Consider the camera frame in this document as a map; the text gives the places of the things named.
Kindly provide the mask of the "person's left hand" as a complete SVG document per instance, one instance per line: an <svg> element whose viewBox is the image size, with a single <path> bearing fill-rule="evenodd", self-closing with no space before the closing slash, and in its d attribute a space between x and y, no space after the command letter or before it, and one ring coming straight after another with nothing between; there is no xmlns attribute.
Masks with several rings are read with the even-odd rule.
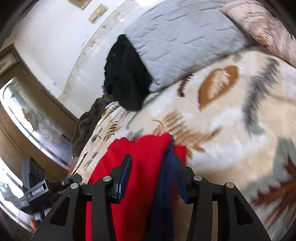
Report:
<svg viewBox="0 0 296 241"><path fill-rule="evenodd" d="M41 224L40 220L35 220L32 218L30 219L30 226L34 232L37 230L40 224Z"/></svg>

